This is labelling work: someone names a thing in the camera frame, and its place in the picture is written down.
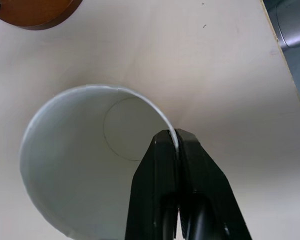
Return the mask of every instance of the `paper cup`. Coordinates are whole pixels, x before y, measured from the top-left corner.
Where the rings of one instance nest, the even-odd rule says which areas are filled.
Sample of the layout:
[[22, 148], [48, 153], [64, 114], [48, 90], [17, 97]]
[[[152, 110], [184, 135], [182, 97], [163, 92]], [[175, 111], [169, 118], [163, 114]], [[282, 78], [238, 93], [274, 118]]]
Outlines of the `paper cup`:
[[76, 240], [123, 240], [133, 175], [152, 137], [169, 129], [147, 98], [124, 87], [89, 85], [47, 102], [20, 149], [26, 190], [44, 218]]

